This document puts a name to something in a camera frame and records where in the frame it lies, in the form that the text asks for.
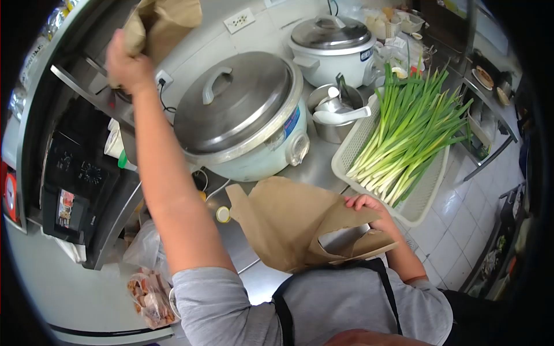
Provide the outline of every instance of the white rice cooker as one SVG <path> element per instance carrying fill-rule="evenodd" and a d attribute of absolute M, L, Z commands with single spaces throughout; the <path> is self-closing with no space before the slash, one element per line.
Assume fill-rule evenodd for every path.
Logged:
<path fill-rule="evenodd" d="M 377 38 L 357 20 L 321 15 L 298 24 L 289 46 L 294 62 L 313 86 L 335 84 L 342 73 L 346 84 L 357 88 L 375 79 L 373 45 Z"/>
<path fill-rule="evenodd" d="M 239 182 L 302 162 L 310 140 L 302 72 L 262 51 L 225 59 L 185 92 L 174 131 L 189 161 Z"/>

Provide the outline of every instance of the microwave dial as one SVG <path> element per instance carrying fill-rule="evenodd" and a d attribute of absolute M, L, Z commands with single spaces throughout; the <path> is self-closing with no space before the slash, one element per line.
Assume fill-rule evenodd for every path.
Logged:
<path fill-rule="evenodd" d="M 100 172 L 100 168 L 90 164 L 90 163 L 83 163 L 83 166 L 81 166 L 81 175 L 83 179 L 85 179 L 86 182 L 98 185 L 100 181 L 102 180 L 102 175 Z"/>

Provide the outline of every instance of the rice cooker lid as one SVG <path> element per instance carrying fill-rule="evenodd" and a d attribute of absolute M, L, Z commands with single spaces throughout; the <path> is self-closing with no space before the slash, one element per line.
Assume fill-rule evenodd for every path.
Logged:
<path fill-rule="evenodd" d="M 327 14 L 298 24 L 293 29 L 291 39 L 307 48 L 337 50 L 369 42 L 371 32 L 355 19 Z"/>
<path fill-rule="evenodd" d="M 185 151 L 229 149 L 262 129 L 286 100 L 291 71 L 273 54 L 253 51 L 212 66 L 185 92 L 173 129 Z"/>

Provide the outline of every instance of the scallion bunch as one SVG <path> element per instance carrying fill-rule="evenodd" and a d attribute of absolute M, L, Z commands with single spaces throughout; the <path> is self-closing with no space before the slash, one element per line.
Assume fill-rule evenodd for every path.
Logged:
<path fill-rule="evenodd" d="M 381 119 L 346 174 L 393 208 L 419 182 L 437 153 L 445 146 L 470 138 L 469 123 L 460 118 L 464 106 L 459 88 L 447 96 L 440 88 L 448 76 L 446 67 L 425 80 L 419 70 L 399 80 L 385 65 L 384 95 L 379 99 Z M 467 137 L 453 137 L 466 126 Z"/>

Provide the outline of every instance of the hand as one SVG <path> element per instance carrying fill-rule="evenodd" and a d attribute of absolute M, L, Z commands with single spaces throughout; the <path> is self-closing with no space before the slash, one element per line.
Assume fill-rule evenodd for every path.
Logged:
<path fill-rule="evenodd" d="M 354 208 L 358 211 L 363 206 L 373 209 L 381 217 L 379 220 L 370 223 L 370 227 L 376 230 L 384 231 L 387 233 L 400 232 L 392 216 L 389 214 L 387 208 L 379 202 L 377 199 L 369 195 L 356 195 L 352 197 L 345 197 L 346 206 L 348 208 Z"/>
<path fill-rule="evenodd" d="M 123 30 L 115 30 L 106 51 L 106 66 L 115 81 L 123 85 L 132 95 L 137 95 L 145 88 L 156 88 L 150 59 L 145 55 L 134 58 L 125 53 Z"/>

